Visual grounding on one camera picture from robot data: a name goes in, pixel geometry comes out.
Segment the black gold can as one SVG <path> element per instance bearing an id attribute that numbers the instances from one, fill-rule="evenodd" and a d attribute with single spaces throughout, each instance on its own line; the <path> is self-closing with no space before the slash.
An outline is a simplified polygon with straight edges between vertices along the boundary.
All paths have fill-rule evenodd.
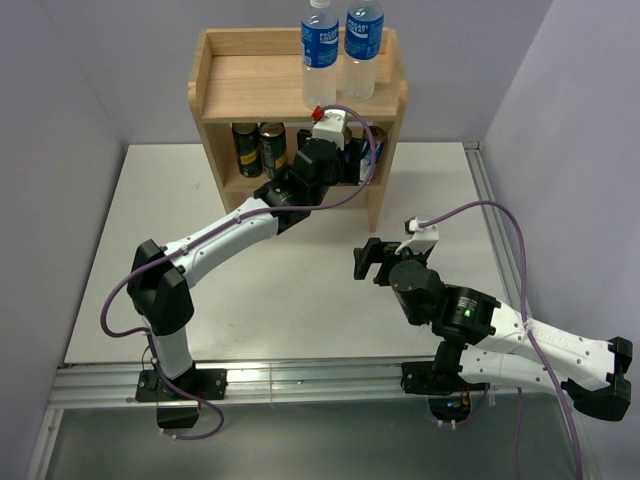
<path id="1" fill-rule="evenodd" d="M 262 161 L 269 179 L 282 174 L 288 163 L 286 130 L 280 122 L 262 122 L 259 124 Z"/>
<path id="2" fill-rule="evenodd" d="M 255 178 L 262 174 L 261 144 L 256 123 L 233 123 L 236 160 L 243 177 Z"/>

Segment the Pocari Sweat bottle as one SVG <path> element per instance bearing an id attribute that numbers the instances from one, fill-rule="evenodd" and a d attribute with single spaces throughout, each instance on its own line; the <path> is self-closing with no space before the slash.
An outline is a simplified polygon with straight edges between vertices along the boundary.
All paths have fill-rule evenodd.
<path id="1" fill-rule="evenodd" d="M 339 19 L 331 2 L 311 0 L 300 29 L 302 95 L 311 110 L 336 102 L 339 33 Z"/>
<path id="2" fill-rule="evenodd" d="M 344 41 L 343 94 L 369 100 L 375 90 L 382 43 L 384 11 L 378 1 L 354 1 L 347 11 Z"/>

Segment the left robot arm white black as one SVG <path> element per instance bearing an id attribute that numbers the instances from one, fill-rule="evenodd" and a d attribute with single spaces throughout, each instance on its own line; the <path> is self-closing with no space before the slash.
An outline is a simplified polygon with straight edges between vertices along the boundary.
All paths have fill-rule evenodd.
<path id="1" fill-rule="evenodd" d="M 283 233 L 310 216 L 328 189 L 344 180 L 345 134 L 313 129 L 286 173 L 263 184 L 233 213 L 166 247 L 148 240 L 135 253 L 133 270 L 164 262 L 127 286 L 134 309 L 151 331 L 162 373 L 159 388 L 172 399 L 204 389 L 190 354 L 186 325 L 195 312 L 190 290 L 214 268 L 253 244 Z"/>

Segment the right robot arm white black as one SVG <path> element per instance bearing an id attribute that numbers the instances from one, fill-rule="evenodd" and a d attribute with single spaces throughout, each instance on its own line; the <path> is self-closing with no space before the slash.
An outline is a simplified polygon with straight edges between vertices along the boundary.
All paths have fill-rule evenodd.
<path id="1" fill-rule="evenodd" d="M 624 418 L 632 397 L 625 377 L 631 341 L 596 340 L 523 320 L 488 294 L 444 283 L 428 268 L 429 255 L 379 238 L 354 251 L 355 279 L 379 265 L 375 284 L 393 290 L 410 325 L 428 326 L 440 339 L 433 359 L 402 364 L 405 393 L 451 395 L 486 385 L 563 391 L 582 414 L 610 422 Z"/>

